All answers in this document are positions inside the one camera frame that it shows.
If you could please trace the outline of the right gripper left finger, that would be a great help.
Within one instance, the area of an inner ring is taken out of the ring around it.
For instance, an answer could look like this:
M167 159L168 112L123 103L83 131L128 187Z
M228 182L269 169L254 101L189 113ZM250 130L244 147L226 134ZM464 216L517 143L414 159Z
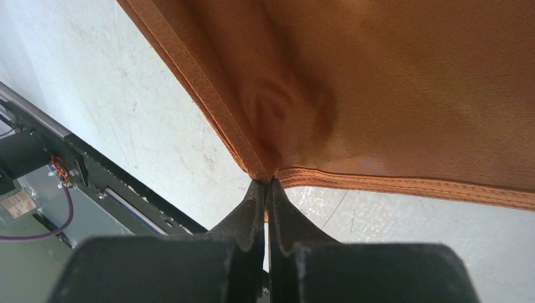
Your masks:
M256 302L266 185L204 234L95 237L73 253L50 302Z

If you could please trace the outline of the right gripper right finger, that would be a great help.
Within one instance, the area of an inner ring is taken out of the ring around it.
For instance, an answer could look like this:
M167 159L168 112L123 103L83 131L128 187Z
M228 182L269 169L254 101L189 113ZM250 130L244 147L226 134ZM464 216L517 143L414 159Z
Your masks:
M267 188L272 302L478 302L460 257L431 243L342 243Z

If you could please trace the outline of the orange cloth napkin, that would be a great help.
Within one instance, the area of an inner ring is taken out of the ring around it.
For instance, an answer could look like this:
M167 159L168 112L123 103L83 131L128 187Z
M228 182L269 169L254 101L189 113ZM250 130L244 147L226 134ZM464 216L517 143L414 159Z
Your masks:
M241 169L534 209L533 1L121 1Z

